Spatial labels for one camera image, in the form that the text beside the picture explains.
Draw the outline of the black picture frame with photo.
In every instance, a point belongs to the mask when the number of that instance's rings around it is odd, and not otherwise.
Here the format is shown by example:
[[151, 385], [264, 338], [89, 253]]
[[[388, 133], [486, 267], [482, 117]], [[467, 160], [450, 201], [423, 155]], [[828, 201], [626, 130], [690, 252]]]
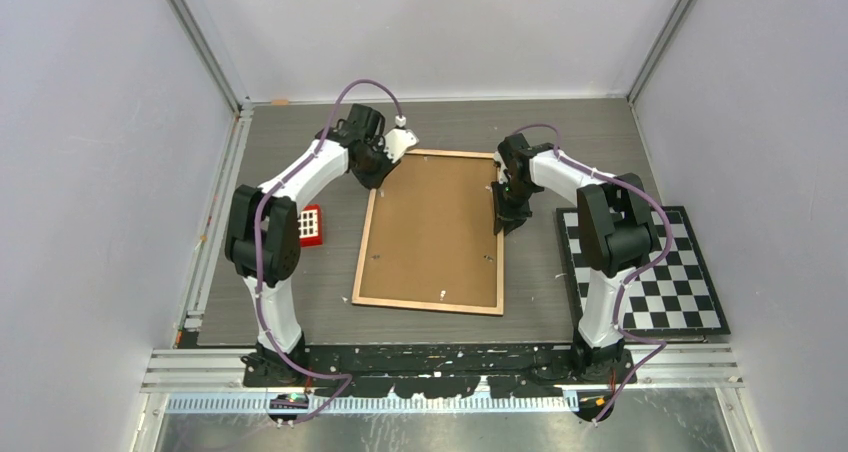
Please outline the black picture frame with photo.
[[[353, 304], [502, 315], [504, 235], [493, 232], [491, 190], [497, 176], [491, 153], [407, 153], [369, 194]], [[376, 254], [381, 259], [372, 261]]]

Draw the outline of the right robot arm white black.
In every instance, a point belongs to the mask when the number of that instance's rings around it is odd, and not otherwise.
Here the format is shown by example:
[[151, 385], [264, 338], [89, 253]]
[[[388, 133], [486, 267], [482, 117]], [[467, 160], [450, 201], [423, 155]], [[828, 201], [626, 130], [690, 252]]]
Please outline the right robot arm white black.
[[530, 145], [520, 132], [499, 143], [494, 161], [495, 234], [522, 226], [532, 215], [531, 196], [546, 189], [577, 207], [580, 254], [591, 272], [569, 365], [580, 380], [596, 382], [624, 354], [623, 302], [631, 282], [655, 264], [650, 256], [660, 240], [653, 215], [662, 208], [638, 175], [599, 172], [554, 144]]

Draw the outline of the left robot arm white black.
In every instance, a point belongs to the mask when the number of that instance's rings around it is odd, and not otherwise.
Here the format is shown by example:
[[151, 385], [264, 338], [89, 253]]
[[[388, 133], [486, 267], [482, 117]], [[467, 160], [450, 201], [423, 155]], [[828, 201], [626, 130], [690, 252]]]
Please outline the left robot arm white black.
[[376, 109], [355, 104], [347, 117], [318, 132], [298, 160], [257, 187], [233, 193], [224, 240], [226, 258], [251, 292], [258, 325], [255, 352], [244, 363], [284, 386], [298, 384], [308, 365], [292, 276], [301, 256], [300, 214], [335, 179], [353, 174], [375, 189], [418, 142], [397, 114], [393, 129]]

